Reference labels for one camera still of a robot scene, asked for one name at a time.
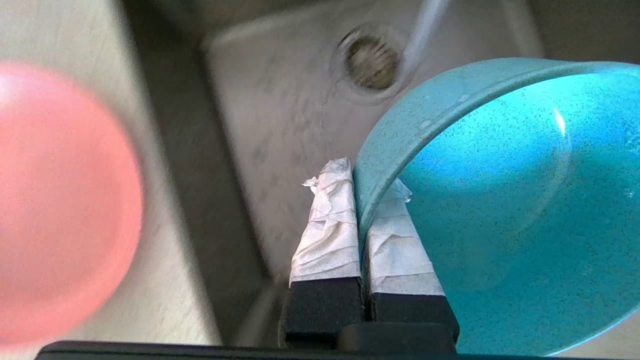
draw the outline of teal bowl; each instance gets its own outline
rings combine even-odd
[[[548,355],[640,302],[640,67],[504,58],[408,92],[354,167],[361,249],[399,177],[458,351]]]

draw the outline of sink drain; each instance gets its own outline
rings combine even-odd
[[[382,23],[362,24],[345,35],[332,56],[338,89],[358,103],[378,103],[402,90],[396,83],[406,37]]]

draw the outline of blue bowl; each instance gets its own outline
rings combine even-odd
[[[495,59],[418,86],[356,160],[361,245],[398,176],[459,352],[557,352],[638,307],[640,67]]]

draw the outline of pink object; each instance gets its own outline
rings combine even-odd
[[[0,346],[98,310],[131,264],[142,207],[113,114],[68,79],[0,64]]]

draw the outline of sink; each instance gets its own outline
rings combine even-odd
[[[304,180],[332,158],[354,160],[421,82],[473,61],[542,56],[525,1],[453,1],[412,80],[381,97],[345,71],[345,48],[374,36],[398,53],[419,1],[122,3],[194,261],[230,345],[275,346],[313,199]]]

